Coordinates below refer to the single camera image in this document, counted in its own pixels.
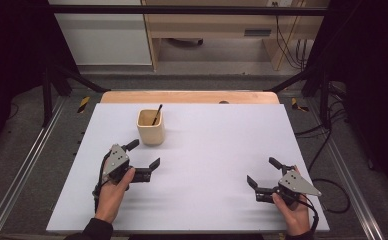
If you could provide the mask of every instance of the black sleeve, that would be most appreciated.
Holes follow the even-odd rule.
[[[305,232],[302,235],[290,236],[287,234],[285,240],[314,240],[313,233],[311,231]]]
[[[67,236],[65,240],[110,240],[113,226],[105,221],[91,218],[82,233]]]

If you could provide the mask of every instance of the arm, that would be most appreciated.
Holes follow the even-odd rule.
[[[135,169],[131,168],[122,180],[113,185],[105,183],[101,187],[97,212],[90,220],[82,233],[70,235],[65,240],[109,240],[113,233],[112,223],[119,212],[120,203],[125,195],[126,188],[134,178]]]
[[[287,206],[277,193],[272,194],[272,199],[275,206],[284,216],[285,224],[287,225],[286,240],[313,240],[313,232],[310,231],[308,207],[298,202]],[[302,194],[299,200],[307,202],[306,197]]]

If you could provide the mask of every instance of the metal bar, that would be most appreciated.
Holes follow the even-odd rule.
[[[314,74],[315,71],[316,71],[316,66],[313,65],[313,66],[310,66],[308,68],[306,68],[303,72],[300,72],[292,77],[290,77],[289,79],[285,80],[284,82],[268,89],[268,90],[263,90],[265,92],[274,92],[274,93],[279,93],[281,92],[282,90],[284,90],[285,88],[291,86],[292,84],[298,82],[298,81],[301,81],[301,80],[304,80],[304,79],[308,79],[310,77],[311,74]]]
[[[56,65],[55,69],[59,71],[61,74],[64,74],[66,77],[73,78],[75,81],[78,81],[79,83],[89,87],[90,89],[98,92],[98,93],[104,93],[110,91],[110,89],[102,88],[98,86],[95,83],[90,82],[88,79],[85,79],[81,75],[74,73],[72,71],[67,70],[66,68]]]
[[[319,123],[319,116],[317,114],[317,106],[314,101],[308,100],[308,105],[311,106],[311,111]],[[337,148],[337,145],[333,138],[328,141],[328,151],[332,156],[331,159],[334,163],[335,169],[340,177],[343,185],[346,187],[346,191],[350,196],[351,204],[356,211],[356,215],[362,225],[362,228],[368,237],[369,240],[384,240],[384,236],[376,222],[371,210],[369,209],[368,204],[366,203],[365,198],[360,191],[359,186],[356,181],[353,179],[352,174],[350,173],[343,156]]]
[[[56,103],[56,106],[54,108],[54,115],[51,118],[51,121],[49,124],[42,128],[37,139],[35,140],[34,144],[32,145],[31,150],[29,151],[28,155],[26,156],[25,161],[22,163],[22,166],[19,169],[19,172],[17,173],[16,177],[14,178],[12,184],[10,185],[9,189],[7,190],[7,193],[5,194],[3,200],[0,203],[0,231],[7,220],[14,204],[17,201],[17,198],[19,197],[26,180],[29,178],[29,175],[32,171],[32,168],[34,167],[35,163],[38,160],[39,155],[41,154],[41,151],[48,140],[48,137],[50,136],[50,133],[52,129],[54,128],[57,119],[59,118],[59,115],[63,109],[63,105],[66,101],[66,98],[59,97],[59,100]]]
[[[326,16],[341,10],[300,7],[243,7],[243,6],[133,6],[133,5],[49,5],[29,7],[29,10],[76,14],[209,14],[209,15],[278,15]]]

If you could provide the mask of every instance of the gray floor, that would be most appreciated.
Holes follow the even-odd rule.
[[[221,49],[219,46],[222,45],[233,47]],[[86,76],[103,87],[191,90],[263,90],[297,72],[290,69],[287,64],[280,72],[270,70],[269,59],[260,40],[205,40],[203,46],[164,42],[156,73],[141,68],[130,74],[119,72],[122,69],[119,71],[114,69],[115,72],[112,74],[97,70],[89,69]],[[286,106],[294,132],[318,124],[313,111],[303,112],[291,108],[292,97],[296,97],[300,106],[314,109],[317,105],[315,98],[305,99],[299,95],[297,90],[301,84],[298,83],[279,94],[281,103]],[[83,138],[95,103],[101,98],[101,94],[94,93],[78,83],[71,81],[71,85],[74,88],[71,96],[54,97],[57,102],[64,101],[63,110],[39,157],[36,158],[37,161],[17,201],[12,203],[13,208],[7,213],[9,215],[6,221],[1,224],[1,239],[13,239],[10,238],[10,234],[23,234],[18,235],[20,239],[30,239],[29,235],[38,235],[35,239],[54,236],[45,232],[51,209],[60,195],[75,153],[78,151],[78,142]],[[91,97],[87,108],[83,113],[77,113],[79,104],[85,96]],[[41,88],[34,88],[17,96],[13,103],[16,105],[12,106],[12,112],[13,109],[17,110],[18,106],[17,114],[7,121],[0,136],[0,202],[25,161],[43,121]],[[342,106],[336,104],[334,107],[333,112]],[[388,239],[388,180],[384,173],[368,169],[366,156],[358,144],[356,135],[351,126],[343,120],[342,118],[333,124],[331,141],[348,166],[383,238],[366,235],[360,209],[354,207],[343,214],[326,211],[325,217],[331,231],[317,233],[317,236],[322,239]],[[323,135],[298,139],[306,165],[310,164],[323,141]],[[329,146],[324,148],[310,175],[312,178],[326,178],[344,185],[343,177],[337,171],[333,150]],[[317,182],[316,185],[324,194],[321,202],[325,207],[337,210],[346,205],[346,199],[338,188],[321,182]],[[265,234],[264,239],[279,239],[279,236],[276,233]]]

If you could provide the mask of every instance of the aluminum rail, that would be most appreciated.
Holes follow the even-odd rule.
[[[309,106],[311,106],[311,110],[316,121],[320,123],[316,103],[313,100],[308,100],[308,103]],[[334,163],[338,176],[343,182],[343,185],[346,186],[346,191],[350,196],[351,204],[356,211],[356,216],[359,219],[367,238],[369,240],[384,240],[384,235],[382,234],[371,209],[360,191],[360,187],[357,185],[353,175],[350,173],[349,168],[347,167],[333,138],[329,139],[327,147],[327,151],[331,155],[331,159]]]
[[[23,187],[29,178],[29,175],[35,166],[35,163],[38,160],[39,155],[41,154],[42,149],[44,148],[45,143],[48,140],[59,116],[63,110],[64,103],[66,102],[66,98],[59,97],[53,115],[53,118],[50,120],[48,125],[41,129],[38,134],[37,139],[32,145],[31,150],[26,156],[25,161],[22,163],[22,166],[19,169],[16,177],[14,178],[12,184],[10,185],[7,193],[5,194],[3,200],[0,203],[0,231],[4,226],[5,221],[7,220],[11,210],[13,209],[14,204],[17,201],[20,193],[23,190]]]

